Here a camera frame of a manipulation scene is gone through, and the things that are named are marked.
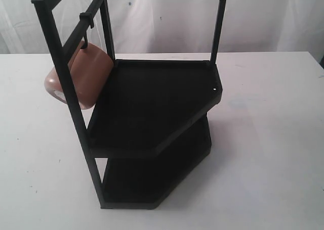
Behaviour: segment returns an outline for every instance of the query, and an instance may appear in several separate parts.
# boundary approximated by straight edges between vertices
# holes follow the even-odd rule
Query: white backdrop
[[[55,9],[66,41],[91,0],[63,0]],[[210,52],[217,0],[108,0],[116,53]],[[100,16],[88,30],[105,49]],[[322,0],[227,0],[221,52],[309,51],[324,54]],[[0,0],[0,53],[47,53],[30,0]]]

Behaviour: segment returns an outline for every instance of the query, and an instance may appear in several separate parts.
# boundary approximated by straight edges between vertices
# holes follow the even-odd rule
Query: black corner shelf
[[[103,209],[157,207],[211,149],[207,112],[221,100],[216,57],[226,0],[209,61],[116,60],[107,0],[93,0],[62,45],[52,10],[61,0],[32,0]],[[114,68],[88,128],[67,61],[100,10]],[[95,158],[108,158],[101,181]]]

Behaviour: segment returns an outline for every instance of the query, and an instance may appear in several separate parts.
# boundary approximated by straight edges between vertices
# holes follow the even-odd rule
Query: vertical post
[[[62,43],[57,31],[52,10],[48,0],[32,0],[42,27],[45,40],[49,47],[53,63],[59,77],[67,105],[69,107],[76,133],[81,143],[83,153],[90,171],[90,175],[100,202],[103,206],[104,198],[101,189],[101,180],[95,158],[91,155],[87,128],[78,103],[70,71],[63,53]]]
[[[215,33],[214,33],[214,40],[213,40],[213,48],[212,48],[212,54],[211,54],[211,60],[210,60],[211,65],[214,65],[216,63],[218,46],[219,46],[219,39],[221,37],[221,30],[222,30],[222,25],[223,25],[225,5],[226,5],[226,0],[219,0],[218,13],[217,13],[217,18],[216,18],[216,26],[215,26]]]
[[[113,38],[111,32],[111,25],[110,25],[110,17],[109,17],[109,10],[108,10],[108,2],[104,0],[100,6],[100,16],[101,22],[103,26],[103,33],[105,36],[107,54],[115,60],[115,49],[113,46]]]

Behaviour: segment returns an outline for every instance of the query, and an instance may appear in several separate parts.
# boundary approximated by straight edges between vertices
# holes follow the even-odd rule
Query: white table
[[[156,210],[101,210],[69,111],[43,89],[51,57],[0,55],[0,229],[324,229],[324,70],[303,52],[217,64],[210,156]]]

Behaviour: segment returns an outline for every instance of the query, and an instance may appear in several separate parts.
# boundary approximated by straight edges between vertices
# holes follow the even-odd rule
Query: bottom shelf
[[[156,158],[108,159],[103,180],[105,205],[101,208],[156,208],[210,149],[204,116]]]

